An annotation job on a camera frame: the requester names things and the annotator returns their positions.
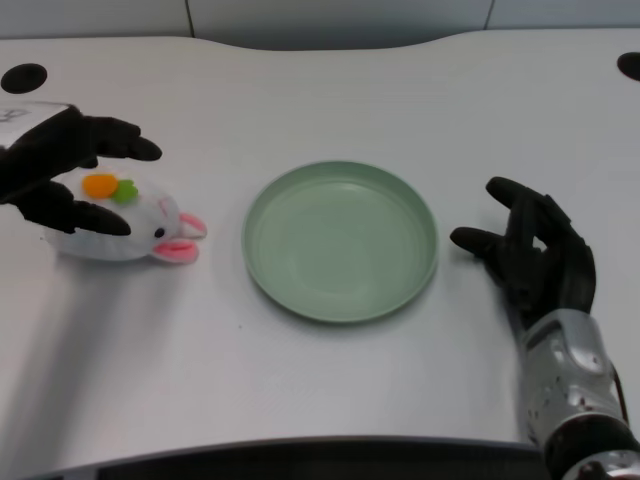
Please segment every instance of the plastic plate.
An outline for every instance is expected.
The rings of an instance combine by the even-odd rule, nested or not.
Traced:
[[[247,268],[276,302],[305,317],[356,322],[417,295],[437,263],[433,215],[379,168],[323,162],[276,179],[242,234]]]

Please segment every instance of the white plush bunny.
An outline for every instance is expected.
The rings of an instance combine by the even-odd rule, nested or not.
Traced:
[[[127,236],[76,229],[73,234],[45,229],[45,238],[61,252],[98,260],[123,261],[151,255],[173,263],[192,263],[198,247],[191,238],[207,234],[197,217],[181,213],[175,200],[157,186],[122,169],[77,169],[60,180],[77,200],[120,215],[131,228]]]

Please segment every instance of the robotic hand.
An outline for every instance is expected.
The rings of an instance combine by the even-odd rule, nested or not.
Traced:
[[[126,221],[76,201],[51,179],[76,167],[94,168],[97,156],[157,160],[162,155],[140,128],[115,118],[87,117],[72,106],[44,102],[0,105],[0,204],[13,204],[25,220],[74,233],[76,228],[129,235]]]
[[[451,240],[484,261],[518,313],[528,424],[551,478],[640,479],[640,444],[589,315],[591,249],[550,196],[498,177],[487,191],[511,210],[505,235],[461,227]]]

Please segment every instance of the table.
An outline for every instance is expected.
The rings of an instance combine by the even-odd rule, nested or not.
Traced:
[[[164,156],[128,165],[210,232],[192,266],[100,264],[56,258],[37,226],[0,209],[0,473],[267,438],[524,441],[499,294],[448,240],[460,225],[504,229],[506,210],[483,189],[494,175],[552,194],[592,246],[593,315],[638,425],[640,83],[616,60],[639,48],[640,30],[491,31],[334,52],[0,42],[0,71],[34,62],[49,72],[20,98],[142,126]],[[335,159],[394,172],[437,216],[436,276],[392,318],[306,321],[244,269],[241,226],[257,192]]]

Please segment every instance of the black hole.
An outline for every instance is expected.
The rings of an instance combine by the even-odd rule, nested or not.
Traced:
[[[618,58],[618,68],[627,77],[640,82],[640,53],[629,52],[620,55]]]
[[[40,88],[47,80],[47,69],[37,63],[25,63],[8,70],[0,86],[8,93],[29,93]]]

